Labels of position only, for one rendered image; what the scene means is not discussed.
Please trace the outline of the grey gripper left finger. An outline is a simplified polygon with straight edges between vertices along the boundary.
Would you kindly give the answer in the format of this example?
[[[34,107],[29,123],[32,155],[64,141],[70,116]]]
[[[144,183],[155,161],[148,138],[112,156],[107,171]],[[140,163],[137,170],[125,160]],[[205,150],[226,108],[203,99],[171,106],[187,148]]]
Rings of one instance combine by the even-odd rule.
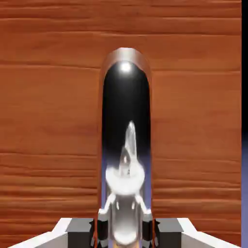
[[[93,218],[61,218],[52,231],[8,248],[94,248]]]

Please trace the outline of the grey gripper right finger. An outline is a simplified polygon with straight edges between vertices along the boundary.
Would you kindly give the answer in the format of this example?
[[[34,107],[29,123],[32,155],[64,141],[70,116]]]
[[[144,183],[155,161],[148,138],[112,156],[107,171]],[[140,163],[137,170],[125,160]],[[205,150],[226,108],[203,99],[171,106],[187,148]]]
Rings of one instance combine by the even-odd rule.
[[[240,248],[198,231],[188,218],[156,218],[155,248]]]

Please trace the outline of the curved shiny metal handle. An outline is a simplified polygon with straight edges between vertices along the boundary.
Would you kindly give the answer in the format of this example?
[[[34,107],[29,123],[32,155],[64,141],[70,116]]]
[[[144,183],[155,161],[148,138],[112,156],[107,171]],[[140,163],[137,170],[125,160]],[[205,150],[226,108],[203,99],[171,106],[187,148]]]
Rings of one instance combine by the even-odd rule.
[[[151,248],[149,65],[134,48],[118,48],[106,57],[101,83],[97,248]]]

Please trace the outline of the reddish wooden cabinet door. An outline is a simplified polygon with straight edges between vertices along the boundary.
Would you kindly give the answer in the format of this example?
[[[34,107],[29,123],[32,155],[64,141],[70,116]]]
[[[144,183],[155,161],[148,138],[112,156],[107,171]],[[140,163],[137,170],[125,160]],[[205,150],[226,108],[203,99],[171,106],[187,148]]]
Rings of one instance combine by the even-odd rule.
[[[152,209],[241,244],[242,0],[0,0],[0,248],[100,204],[100,69],[151,69]]]

